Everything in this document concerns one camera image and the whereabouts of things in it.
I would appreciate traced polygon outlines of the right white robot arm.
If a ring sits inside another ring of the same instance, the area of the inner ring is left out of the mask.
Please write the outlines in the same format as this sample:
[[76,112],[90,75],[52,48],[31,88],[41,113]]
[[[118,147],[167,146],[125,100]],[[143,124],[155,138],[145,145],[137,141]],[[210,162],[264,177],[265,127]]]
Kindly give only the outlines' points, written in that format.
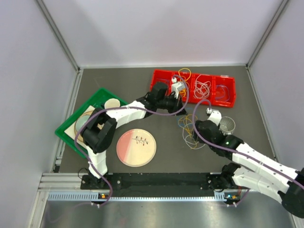
[[240,138],[224,135],[211,120],[196,120],[193,138],[232,163],[222,170],[222,183],[258,191],[278,201],[291,214],[304,217],[304,171],[284,166],[257,152]]

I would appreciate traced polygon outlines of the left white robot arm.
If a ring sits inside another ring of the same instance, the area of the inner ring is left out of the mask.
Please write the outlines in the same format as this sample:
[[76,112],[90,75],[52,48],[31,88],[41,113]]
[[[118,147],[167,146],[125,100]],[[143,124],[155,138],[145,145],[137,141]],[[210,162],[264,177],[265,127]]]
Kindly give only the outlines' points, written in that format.
[[180,96],[180,91],[184,89],[188,94],[188,85],[179,81],[171,85],[171,93],[166,95],[168,86],[158,82],[146,95],[130,104],[119,108],[97,108],[93,111],[88,122],[80,130],[88,152],[89,173],[92,175],[93,185],[97,188],[107,185],[106,150],[112,143],[115,130],[131,121],[157,114],[158,109],[167,110],[167,115],[186,114]]

